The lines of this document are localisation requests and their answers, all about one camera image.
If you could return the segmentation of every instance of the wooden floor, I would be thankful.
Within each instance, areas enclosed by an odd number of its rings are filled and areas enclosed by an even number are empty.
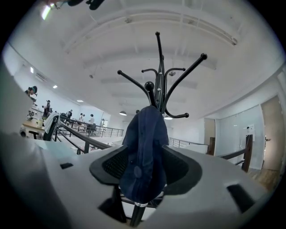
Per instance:
[[[258,181],[269,191],[272,191],[279,182],[279,171],[276,170],[256,170],[249,168],[248,175]]]

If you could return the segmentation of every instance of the blue cap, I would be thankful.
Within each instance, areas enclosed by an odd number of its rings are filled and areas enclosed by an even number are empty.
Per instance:
[[[134,202],[148,203],[166,184],[162,146],[169,140],[162,114],[153,106],[143,108],[130,122],[123,145],[128,147],[128,166],[120,179],[121,192]]]

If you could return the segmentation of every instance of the white ceiling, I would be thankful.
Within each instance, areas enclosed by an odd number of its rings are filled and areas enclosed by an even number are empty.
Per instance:
[[[110,114],[134,115],[148,106],[142,90],[117,70],[141,84],[154,81],[153,72],[141,70],[159,66],[156,31],[165,70],[208,55],[168,102],[171,113],[188,112],[190,119],[244,96],[285,61],[271,30],[242,1],[105,0],[97,11],[83,2],[53,9],[45,21],[41,10],[41,4],[31,10],[10,43],[59,88]],[[168,88],[180,75],[168,77]]]

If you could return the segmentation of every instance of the ceiling light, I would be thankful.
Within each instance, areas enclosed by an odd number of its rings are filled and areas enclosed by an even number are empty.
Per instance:
[[[119,114],[126,116],[126,112],[125,111],[120,111]]]
[[[50,7],[46,5],[44,11],[42,12],[42,19],[44,19],[44,20],[46,19],[49,11],[50,11]]]
[[[165,119],[165,120],[172,120],[173,118],[171,118],[171,117],[168,116],[168,115],[165,115],[164,119]]]

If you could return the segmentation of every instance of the coat rack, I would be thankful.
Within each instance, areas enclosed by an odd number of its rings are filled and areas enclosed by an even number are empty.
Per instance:
[[[161,46],[161,40],[160,40],[160,33],[156,32],[155,33],[157,37],[157,42],[158,42],[158,48],[159,48],[159,58],[160,58],[160,63],[159,63],[159,70],[158,72],[153,69],[145,69],[142,70],[141,72],[149,72],[152,71],[156,75],[155,79],[155,85],[153,82],[149,81],[147,82],[144,87],[138,83],[136,80],[132,79],[130,76],[126,75],[123,73],[121,70],[118,70],[117,73],[118,75],[122,75],[132,83],[134,83],[136,86],[138,86],[148,97],[150,105],[156,107],[162,114],[166,112],[168,116],[174,119],[179,119],[179,118],[187,118],[189,116],[188,113],[184,114],[179,114],[179,115],[172,115],[168,112],[167,110],[167,102],[173,92],[173,90],[178,86],[178,84],[187,76],[189,75],[202,61],[207,59],[207,55],[205,53],[202,53],[200,58],[192,64],[191,67],[189,67],[187,70],[185,68],[170,68],[168,71],[165,73],[164,69],[164,56],[162,54],[162,46]],[[167,76],[168,73],[171,71],[184,71],[184,73],[176,80],[176,82],[171,86],[170,90],[167,93]]]

